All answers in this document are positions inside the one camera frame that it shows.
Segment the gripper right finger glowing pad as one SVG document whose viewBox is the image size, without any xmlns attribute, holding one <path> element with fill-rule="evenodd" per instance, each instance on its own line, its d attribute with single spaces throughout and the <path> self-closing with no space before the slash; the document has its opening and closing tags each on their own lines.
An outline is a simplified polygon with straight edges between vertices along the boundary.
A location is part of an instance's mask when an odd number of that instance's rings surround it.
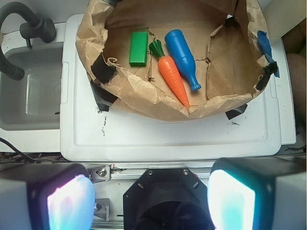
<svg viewBox="0 0 307 230">
<path fill-rule="evenodd" d="M 305 157 L 220 158 L 208 180 L 218 230 L 305 230 Z"/>
</svg>

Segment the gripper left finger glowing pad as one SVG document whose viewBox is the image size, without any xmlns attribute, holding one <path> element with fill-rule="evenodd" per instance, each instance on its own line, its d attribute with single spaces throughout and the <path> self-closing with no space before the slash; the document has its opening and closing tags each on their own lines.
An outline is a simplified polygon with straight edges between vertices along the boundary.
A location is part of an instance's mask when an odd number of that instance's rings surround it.
<svg viewBox="0 0 307 230">
<path fill-rule="evenodd" d="M 88 230 L 95 190 L 80 163 L 0 166 L 2 230 Z"/>
</svg>

